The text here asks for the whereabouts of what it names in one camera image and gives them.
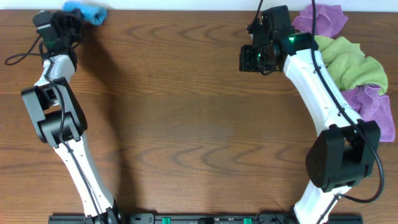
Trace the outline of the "blue microfibre cloth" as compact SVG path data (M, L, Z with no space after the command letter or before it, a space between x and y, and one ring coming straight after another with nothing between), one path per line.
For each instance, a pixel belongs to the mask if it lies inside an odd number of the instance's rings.
M106 20L108 12L104 7L78 1L67 1L62 6L63 11L80 10L83 20L94 26L101 26Z

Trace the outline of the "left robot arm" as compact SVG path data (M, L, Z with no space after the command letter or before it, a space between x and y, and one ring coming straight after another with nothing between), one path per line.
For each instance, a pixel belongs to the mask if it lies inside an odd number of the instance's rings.
M61 158L80 195L82 218L53 218L62 223L122 223L117 203L101 180L91 155L88 124L69 82L77 69L75 43L83 40L79 9L41 11L32 20L43 39L39 45L43 72L21 96L38 138Z

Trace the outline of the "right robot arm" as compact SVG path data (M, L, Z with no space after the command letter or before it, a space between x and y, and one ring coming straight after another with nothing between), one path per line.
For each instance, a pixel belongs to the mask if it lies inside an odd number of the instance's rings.
M317 138L305 166L309 177L301 199L287 214L265 213L260 223L362 223L359 215L334 215L348 192L381 165L379 126L365 121L338 90L309 33L292 27L251 28L252 44L241 47L239 69L268 75L284 72L302 97Z

